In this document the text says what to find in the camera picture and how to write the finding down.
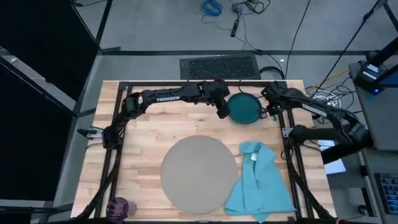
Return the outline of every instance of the wooden table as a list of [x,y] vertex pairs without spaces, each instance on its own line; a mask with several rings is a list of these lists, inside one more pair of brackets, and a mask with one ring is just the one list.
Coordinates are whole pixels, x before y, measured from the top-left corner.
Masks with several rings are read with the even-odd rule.
[[[105,81],[101,89],[93,126],[105,128],[111,124],[119,81]],[[288,87],[304,91],[301,80],[287,81]],[[145,89],[172,88],[172,86],[135,86],[132,91]],[[229,87],[231,94],[238,93],[235,86]],[[262,88],[242,86],[245,92],[260,96]],[[296,124],[313,126],[311,114],[301,109],[294,109]],[[121,168],[116,191],[117,197],[124,197],[136,202],[138,210],[128,220],[135,221],[254,221],[250,215],[229,216],[223,208],[206,215],[193,215],[180,211],[168,200],[160,183],[160,170],[167,151],[179,140],[192,136],[205,135],[220,140],[233,153],[238,169],[241,169],[242,156],[239,155],[239,144],[248,140],[262,141],[275,151],[275,163],[282,174],[284,183],[290,190],[287,165],[279,154],[284,150],[278,121],[266,118],[250,125],[233,123],[229,118],[219,119],[216,108],[205,104],[194,105],[182,101],[157,103],[149,106],[146,114],[130,120],[126,128]],[[92,140],[88,144],[101,142]],[[103,168],[105,150],[102,145],[91,146],[85,156],[83,169],[73,205],[72,217],[83,211],[98,190]],[[333,201],[330,195],[328,180],[323,168],[322,157],[314,149],[302,146],[303,163],[307,174],[308,187],[317,200],[335,216]],[[101,216],[108,202],[109,192],[104,195]],[[303,195],[299,190],[300,204],[305,213]],[[267,221],[286,221],[294,217],[292,213],[275,213]]]

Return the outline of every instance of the gray circle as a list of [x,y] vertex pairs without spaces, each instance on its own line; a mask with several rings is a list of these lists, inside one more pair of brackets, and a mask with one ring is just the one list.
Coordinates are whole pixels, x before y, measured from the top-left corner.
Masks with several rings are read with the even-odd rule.
[[205,214],[225,204],[238,179],[238,168],[219,140],[190,136],[170,148],[161,179],[163,191],[178,209]]

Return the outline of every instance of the gray floor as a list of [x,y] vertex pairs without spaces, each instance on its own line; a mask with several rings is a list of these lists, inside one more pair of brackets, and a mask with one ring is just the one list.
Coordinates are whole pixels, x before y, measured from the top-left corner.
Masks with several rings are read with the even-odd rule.
[[[81,0],[89,3],[94,0]],[[220,0],[224,5],[219,17],[206,17],[206,21],[216,21],[221,27],[231,27],[235,15],[230,10],[228,0]],[[376,0],[315,0],[308,8],[301,30],[298,33],[294,50],[343,50],[363,15],[370,10]],[[289,50],[293,36],[300,22],[307,0],[272,1],[271,6],[261,15],[245,16],[247,37],[255,48],[264,50]],[[78,12],[95,36],[104,11],[105,2],[78,8]],[[105,28],[101,47],[121,46],[122,50],[240,50],[242,42],[229,37],[229,31],[219,30],[214,24],[200,21],[201,1],[196,0],[114,0]],[[390,6],[398,16],[398,2],[390,1]],[[381,9],[366,23],[362,31],[349,48],[350,50],[381,49],[397,36],[397,31],[389,20],[385,10]],[[244,27],[239,25],[238,37],[244,38]],[[96,106],[101,82],[103,80],[173,80],[180,79],[179,59],[201,56],[98,56],[91,77],[82,110]],[[287,56],[275,55],[285,69]],[[292,56],[289,62],[288,79],[304,80],[305,86],[322,81],[334,64],[337,56]],[[332,74],[348,68],[348,64],[362,60],[360,56],[345,56]],[[393,57],[387,66],[397,63]],[[259,67],[275,65],[268,56],[257,56]],[[34,72],[27,75],[37,77]],[[343,75],[327,83],[343,81]],[[275,79],[275,74],[263,73],[263,79]],[[352,81],[347,87],[353,89]],[[59,96],[66,105],[71,104],[50,84],[43,84],[54,95]],[[351,103],[350,96],[343,100],[343,107]],[[356,95],[351,111],[359,111]],[[78,120],[76,128],[88,128],[93,116]],[[67,161],[60,181],[55,205],[73,203],[81,165],[84,159],[86,140],[74,134]],[[359,213],[351,206],[355,191],[334,188],[333,199],[340,217],[355,217]],[[69,214],[53,216],[52,220],[67,218]]]

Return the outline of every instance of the teal towel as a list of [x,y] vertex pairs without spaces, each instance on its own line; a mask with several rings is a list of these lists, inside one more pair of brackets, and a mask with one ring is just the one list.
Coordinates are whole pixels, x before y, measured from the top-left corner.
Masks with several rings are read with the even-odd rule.
[[262,223],[270,214],[293,212],[292,199],[274,164],[275,153],[262,142],[244,142],[242,175],[225,204],[229,215],[252,214]]

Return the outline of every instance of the purple ball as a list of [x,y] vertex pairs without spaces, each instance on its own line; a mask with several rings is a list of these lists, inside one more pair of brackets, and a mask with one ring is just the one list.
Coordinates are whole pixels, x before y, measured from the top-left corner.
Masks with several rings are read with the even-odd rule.
[[113,223],[119,223],[128,217],[129,203],[122,197],[116,197],[106,207],[106,218]]

